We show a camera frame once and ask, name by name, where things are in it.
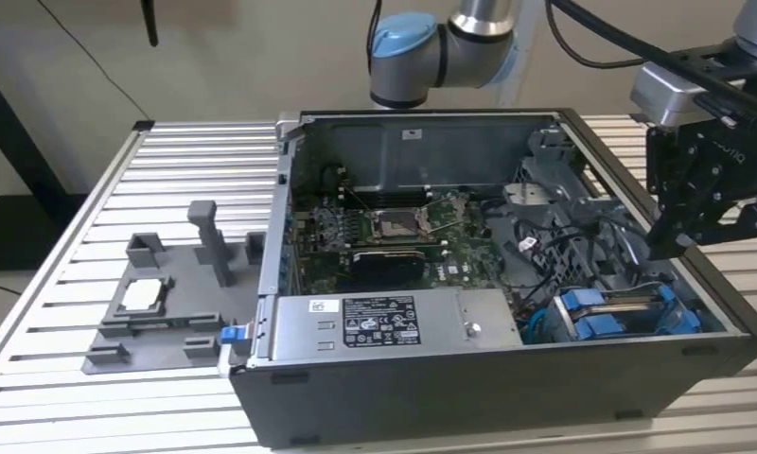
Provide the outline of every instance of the blue latch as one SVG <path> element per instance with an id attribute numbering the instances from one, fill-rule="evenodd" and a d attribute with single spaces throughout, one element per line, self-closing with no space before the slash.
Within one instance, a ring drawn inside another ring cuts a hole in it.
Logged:
<path id="1" fill-rule="evenodd" d="M 247 327 L 245 325 L 225 326 L 221 332 L 221 343 L 235 343 L 247 340 Z"/>

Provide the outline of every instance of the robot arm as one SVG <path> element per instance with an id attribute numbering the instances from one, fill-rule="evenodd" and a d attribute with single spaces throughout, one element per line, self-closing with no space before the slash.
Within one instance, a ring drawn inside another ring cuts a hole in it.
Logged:
<path id="1" fill-rule="evenodd" d="M 462 0 L 445 24 L 422 12 L 385 18 L 369 49 L 369 96 L 382 108 L 410 109 L 430 88 L 481 87 L 512 66 L 510 0 Z"/>
<path id="2" fill-rule="evenodd" d="M 757 0 L 720 45 L 674 52 L 684 64 L 757 99 Z M 656 63 L 640 70 L 630 99 L 648 131 L 648 190 L 658 217 L 648 235 L 653 258 L 678 256 L 686 245 L 757 237 L 757 110 L 714 96 Z M 733 221 L 721 220 L 740 209 Z"/>

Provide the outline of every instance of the warning label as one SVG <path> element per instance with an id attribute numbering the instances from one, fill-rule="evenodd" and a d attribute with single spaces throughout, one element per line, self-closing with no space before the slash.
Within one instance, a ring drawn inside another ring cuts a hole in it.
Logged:
<path id="1" fill-rule="evenodd" d="M 347 347 L 419 344 L 411 296 L 342 299 L 342 325 Z"/>

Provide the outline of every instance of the aluminum extrusion table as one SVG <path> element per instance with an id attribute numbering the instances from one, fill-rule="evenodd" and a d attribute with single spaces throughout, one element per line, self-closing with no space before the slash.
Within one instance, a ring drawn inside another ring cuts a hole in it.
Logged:
<path id="1" fill-rule="evenodd" d="M 585 120 L 644 181 L 644 127 L 624 115 Z M 187 204 L 198 199 L 219 205 L 227 240 L 242 241 L 247 231 L 266 229 L 273 131 L 266 122 L 155 123 L 130 135 L 0 327 L 0 453 L 267 451 L 215 368 L 85 375 L 81 366 L 126 267 L 131 233 L 157 232 L 165 244 L 198 243 L 185 220 Z M 704 250 L 757 309 L 757 239 Z M 757 360 L 737 376 L 697 384 L 652 421 L 350 448 L 361 453 L 757 454 Z"/>

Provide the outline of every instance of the white wall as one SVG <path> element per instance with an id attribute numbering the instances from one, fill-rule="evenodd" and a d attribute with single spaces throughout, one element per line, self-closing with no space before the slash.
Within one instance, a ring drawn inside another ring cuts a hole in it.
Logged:
<path id="1" fill-rule="evenodd" d="M 45 3 L 157 120 L 258 120 L 281 111 L 370 106 L 363 47 L 371 0 L 158 0 L 157 48 L 147 45 L 137 0 Z M 742 2 L 581 3 L 637 36 L 677 48 L 726 37 Z M 419 9 L 442 20 L 456 5 L 387 0 L 385 14 Z M 562 28 L 584 55 L 624 56 L 576 26 Z M 577 66 L 541 26 L 518 104 L 632 112 L 632 73 Z M 87 190 L 141 115 L 35 0 L 0 0 L 0 88 L 65 185 Z M 494 105 L 494 88 L 430 93 L 429 107 Z M 22 187 L 1 160 L 0 191 L 15 192 Z"/>

